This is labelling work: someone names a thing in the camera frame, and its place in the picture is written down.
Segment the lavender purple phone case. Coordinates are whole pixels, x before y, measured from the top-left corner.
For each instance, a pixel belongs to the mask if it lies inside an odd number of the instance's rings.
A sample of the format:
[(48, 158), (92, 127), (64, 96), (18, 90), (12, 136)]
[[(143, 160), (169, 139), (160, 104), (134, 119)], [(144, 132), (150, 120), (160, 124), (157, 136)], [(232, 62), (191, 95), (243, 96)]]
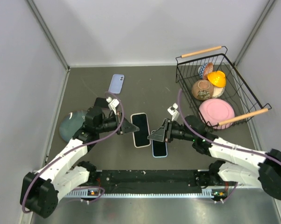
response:
[(120, 94), (125, 76), (122, 74), (113, 74), (108, 91), (113, 94)]

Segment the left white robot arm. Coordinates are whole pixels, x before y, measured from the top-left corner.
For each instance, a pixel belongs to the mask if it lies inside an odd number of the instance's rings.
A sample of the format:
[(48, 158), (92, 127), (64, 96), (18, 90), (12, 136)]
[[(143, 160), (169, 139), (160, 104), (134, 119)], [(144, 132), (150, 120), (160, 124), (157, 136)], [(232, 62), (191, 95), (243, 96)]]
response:
[(66, 147), (48, 164), (36, 172), (27, 173), (22, 182), (20, 205), (24, 213), (33, 212), (43, 218), (49, 217), (59, 202), (81, 184), (96, 182), (95, 167), (87, 162), (73, 165), (101, 142), (101, 133), (126, 134), (139, 128), (130, 123), (123, 112), (113, 110), (106, 117), (102, 109), (88, 109), (82, 126), (74, 133)]

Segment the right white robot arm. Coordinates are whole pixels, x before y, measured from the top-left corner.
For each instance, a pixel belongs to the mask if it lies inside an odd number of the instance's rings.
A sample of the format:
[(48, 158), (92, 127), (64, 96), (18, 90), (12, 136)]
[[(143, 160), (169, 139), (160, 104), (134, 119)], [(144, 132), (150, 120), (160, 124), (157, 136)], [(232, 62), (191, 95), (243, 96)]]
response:
[(263, 189), (281, 200), (281, 151), (256, 151), (235, 145), (209, 133), (197, 117), (187, 116), (183, 124), (165, 119), (162, 126), (148, 136), (149, 140), (172, 142), (174, 139), (192, 142), (200, 154), (216, 158), (209, 166), (209, 180), (216, 185), (237, 182)]

